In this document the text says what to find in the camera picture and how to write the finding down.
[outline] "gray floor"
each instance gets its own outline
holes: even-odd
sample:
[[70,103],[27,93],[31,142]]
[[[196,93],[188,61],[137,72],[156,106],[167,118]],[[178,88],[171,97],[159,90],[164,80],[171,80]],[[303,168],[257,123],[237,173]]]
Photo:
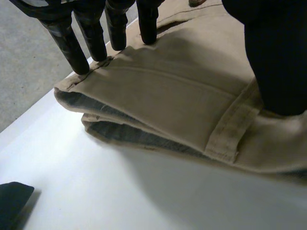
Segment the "gray floor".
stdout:
[[[129,22],[137,17],[135,5],[127,16]],[[107,42],[109,36],[104,14],[101,23]],[[75,20],[72,27],[88,58],[89,51]],[[71,72],[70,65],[40,22],[24,15],[8,0],[1,0],[0,132]]]

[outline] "khaki pants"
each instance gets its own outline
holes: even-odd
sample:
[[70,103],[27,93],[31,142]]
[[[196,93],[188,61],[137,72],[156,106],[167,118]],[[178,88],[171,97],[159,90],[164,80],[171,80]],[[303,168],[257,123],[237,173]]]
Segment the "khaki pants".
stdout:
[[105,142],[274,178],[304,175],[307,113],[262,109],[243,25],[219,0],[193,9],[168,0],[159,10],[154,45],[132,25],[124,51],[56,85],[58,102],[84,113],[85,130]]

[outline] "white surface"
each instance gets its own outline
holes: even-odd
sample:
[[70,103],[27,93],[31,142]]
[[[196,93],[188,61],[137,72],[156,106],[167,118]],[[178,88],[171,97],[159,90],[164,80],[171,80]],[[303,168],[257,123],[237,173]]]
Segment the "white surface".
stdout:
[[81,116],[49,92],[0,133],[0,184],[32,185],[38,197],[23,229],[306,229],[306,188],[112,147]]

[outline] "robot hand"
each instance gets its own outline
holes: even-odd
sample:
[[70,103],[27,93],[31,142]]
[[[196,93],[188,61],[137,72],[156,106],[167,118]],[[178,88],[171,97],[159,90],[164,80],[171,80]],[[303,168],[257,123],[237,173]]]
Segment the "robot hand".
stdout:
[[[164,0],[137,0],[141,37],[145,44],[156,41],[158,7]],[[95,61],[107,57],[100,17],[106,11],[111,45],[126,47],[126,12],[135,0],[10,0],[29,17],[37,18],[48,29],[65,58],[77,74],[86,74],[89,65],[71,28],[74,12],[90,54]]]

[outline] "seam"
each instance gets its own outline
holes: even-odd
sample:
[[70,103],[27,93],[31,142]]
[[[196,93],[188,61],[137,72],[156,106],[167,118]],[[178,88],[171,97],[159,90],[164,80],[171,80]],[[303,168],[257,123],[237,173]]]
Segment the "seam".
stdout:
[[168,17],[166,17],[166,18],[164,18],[164,19],[158,21],[157,23],[161,23],[161,22],[163,22],[164,20],[169,19],[169,18],[171,18],[171,17],[173,17],[173,16],[175,16],[175,15],[177,15],[177,14],[180,14],[180,13],[188,13],[188,12],[203,10],[203,9],[206,9],[206,8],[209,8],[209,7],[212,7],[212,6],[221,6],[221,5],[223,5],[223,4],[222,4],[222,3],[219,3],[219,4],[213,4],[213,5],[210,5],[210,6],[204,6],[204,7],[196,8],[196,9],[192,9],[192,10],[180,11],[180,12],[174,13],[173,15],[168,16]]

